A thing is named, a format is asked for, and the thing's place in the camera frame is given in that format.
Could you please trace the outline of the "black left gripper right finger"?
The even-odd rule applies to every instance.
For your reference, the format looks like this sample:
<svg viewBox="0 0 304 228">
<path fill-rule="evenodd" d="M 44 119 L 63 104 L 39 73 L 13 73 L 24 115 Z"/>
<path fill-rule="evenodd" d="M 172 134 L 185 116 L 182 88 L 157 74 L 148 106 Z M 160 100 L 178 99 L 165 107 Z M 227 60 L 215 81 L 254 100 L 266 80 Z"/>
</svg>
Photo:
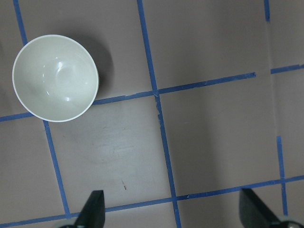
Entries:
<svg viewBox="0 0 304 228">
<path fill-rule="evenodd" d="M 252 189 L 241 189 L 239 218 L 244 228 L 284 228 L 283 223 Z"/>
</svg>

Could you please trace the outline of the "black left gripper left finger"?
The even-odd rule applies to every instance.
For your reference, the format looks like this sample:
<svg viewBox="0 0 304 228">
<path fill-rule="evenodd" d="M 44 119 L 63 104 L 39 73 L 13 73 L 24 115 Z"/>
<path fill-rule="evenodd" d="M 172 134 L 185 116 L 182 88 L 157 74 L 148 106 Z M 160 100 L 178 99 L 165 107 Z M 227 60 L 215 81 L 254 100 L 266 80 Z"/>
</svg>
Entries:
<svg viewBox="0 0 304 228">
<path fill-rule="evenodd" d="M 103 228 L 105 224 L 104 191 L 94 190 L 74 222 L 76 228 Z"/>
</svg>

